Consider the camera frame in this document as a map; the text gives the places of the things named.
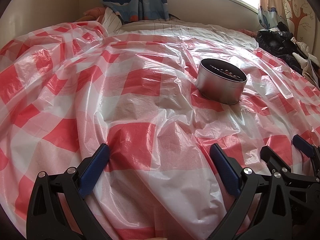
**plastic sheet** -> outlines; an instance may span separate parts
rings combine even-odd
[[[239,104],[197,91],[208,57],[246,73]],[[261,49],[61,24],[9,42],[0,70],[0,203],[24,235],[37,174],[77,166],[103,142],[110,162],[86,201],[114,240],[207,238],[232,202],[209,158],[213,143],[264,174],[264,145],[296,173],[310,163],[293,135],[319,145],[320,92]]]

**silver screw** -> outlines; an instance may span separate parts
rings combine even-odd
[[[43,178],[44,176],[45,176],[45,172],[44,171],[39,172],[39,174],[38,174],[39,178]]]
[[[252,173],[252,170],[250,168],[244,168],[243,171],[245,174],[248,174],[248,175]]]
[[[67,172],[68,172],[69,174],[73,174],[73,173],[76,172],[76,168],[71,167],[71,168],[69,168],[69,169],[67,170]]]
[[[277,179],[281,178],[281,174],[280,174],[279,172],[275,172],[274,176],[275,176]]]

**bed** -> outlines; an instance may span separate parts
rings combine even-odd
[[[238,104],[199,93],[203,58],[246,73]],[[213,143],[258,174],[270,174],[264,145],[300,174],[311,165],[292,137],[319,145],[320,92],[253,38],[215,25],[44,28],[1,49],[0,83],[0,204],[24,236],[37,174],[76,167],[101,143],[110,161],[86,201],[114,240],[206,239],[233,202],[209,157]]]

